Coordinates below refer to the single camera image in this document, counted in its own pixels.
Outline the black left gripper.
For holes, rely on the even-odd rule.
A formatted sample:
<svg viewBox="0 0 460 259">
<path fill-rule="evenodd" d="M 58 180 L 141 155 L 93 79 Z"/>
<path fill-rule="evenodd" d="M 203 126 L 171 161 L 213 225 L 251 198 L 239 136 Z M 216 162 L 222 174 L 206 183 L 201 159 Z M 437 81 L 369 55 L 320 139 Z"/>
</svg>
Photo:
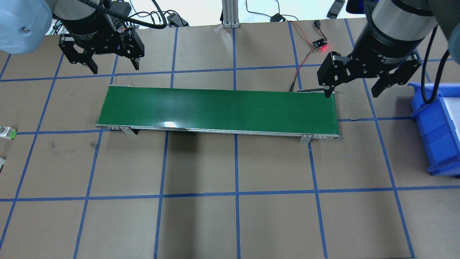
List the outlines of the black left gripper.
<svg viewBox="0 0 460 259">
<path fill-rule="evenodd" d="M 61 19 L 67 33 L 61 34 L 59 48 L 71 63 L 87 66 L 97 75 L 93 54 L 117 54 L 130 59 L 139 71 L 145 47 L 133 26 L 96 10 L 80 20 Z"/>
</svg>

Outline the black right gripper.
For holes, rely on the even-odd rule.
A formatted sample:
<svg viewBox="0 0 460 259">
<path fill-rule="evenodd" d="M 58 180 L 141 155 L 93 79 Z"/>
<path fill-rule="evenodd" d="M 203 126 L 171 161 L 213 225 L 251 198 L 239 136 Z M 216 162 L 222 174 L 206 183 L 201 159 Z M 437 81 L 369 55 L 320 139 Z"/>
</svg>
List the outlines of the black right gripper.
<svg viewBox="0 0 460 259">
<path fill-rule="evenodd" d="M 371 88 L 372 97 L 378 98 L 387 88 L 403 85 L 415 74 L 421 65 L 415 52 L 420 43 L 420 39 L 394 39 L 374 26 L 365 26 L 350 54 L 327 54 L 317 71 L 318 84 L 323 86 L 324 96 L 330 98 L 340 84 L 378 77 Z"/>
</svg>

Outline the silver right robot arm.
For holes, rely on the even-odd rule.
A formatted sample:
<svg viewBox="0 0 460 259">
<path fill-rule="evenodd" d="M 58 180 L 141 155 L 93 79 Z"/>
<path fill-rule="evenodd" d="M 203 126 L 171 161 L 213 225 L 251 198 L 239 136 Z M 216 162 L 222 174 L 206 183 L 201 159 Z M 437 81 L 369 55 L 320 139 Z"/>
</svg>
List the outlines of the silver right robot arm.
<svg viewBox="0 0 460 259">
<path fill-rule="evenodd" d="M 421 66 L 415 49 L 436 26 L 447 39 L 448 56 L 459 63 L 458 0 L 365 0 L 363 9 L 367 22 L 352 52 L 329 52 L 317 72 L 325 97 L 358 78 L 378 78 L 375 98 L 406 84 Z"/>
</svg>

